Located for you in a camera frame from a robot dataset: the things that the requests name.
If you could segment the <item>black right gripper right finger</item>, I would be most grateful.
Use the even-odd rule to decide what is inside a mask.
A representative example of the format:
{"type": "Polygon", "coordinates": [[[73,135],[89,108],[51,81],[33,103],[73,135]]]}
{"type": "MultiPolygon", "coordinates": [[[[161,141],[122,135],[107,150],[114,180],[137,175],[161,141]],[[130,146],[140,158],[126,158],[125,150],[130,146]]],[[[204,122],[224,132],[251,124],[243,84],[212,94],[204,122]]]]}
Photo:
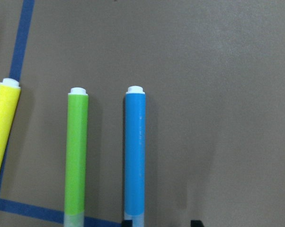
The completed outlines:
{"type": "Polygon", "coordinates": [[[204,224],[201,220],[191,220],[190,226],[191,227],[204,227],[204,224]]]}

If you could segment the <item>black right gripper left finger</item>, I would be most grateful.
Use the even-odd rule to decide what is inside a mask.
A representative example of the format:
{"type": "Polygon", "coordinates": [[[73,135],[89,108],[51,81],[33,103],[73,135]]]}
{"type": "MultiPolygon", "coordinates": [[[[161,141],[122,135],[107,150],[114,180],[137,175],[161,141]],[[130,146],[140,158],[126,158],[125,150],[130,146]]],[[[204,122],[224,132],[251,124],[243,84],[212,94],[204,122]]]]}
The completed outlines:
{"type": "Polygon", "coordinates": [[[121,227],[133,227],[132,220],[123,220],[121,223],[121,227]]]}

